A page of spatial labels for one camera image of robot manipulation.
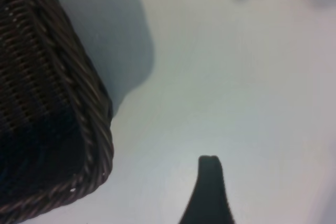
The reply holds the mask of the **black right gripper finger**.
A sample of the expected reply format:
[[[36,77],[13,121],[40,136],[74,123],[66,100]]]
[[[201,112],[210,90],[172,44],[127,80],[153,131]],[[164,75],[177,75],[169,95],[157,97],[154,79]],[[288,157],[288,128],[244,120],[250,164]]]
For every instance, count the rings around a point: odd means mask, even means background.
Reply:
[[[195,187],[180,223],[235,223],[226,195],[222,165],[217,156],[199,157]]]

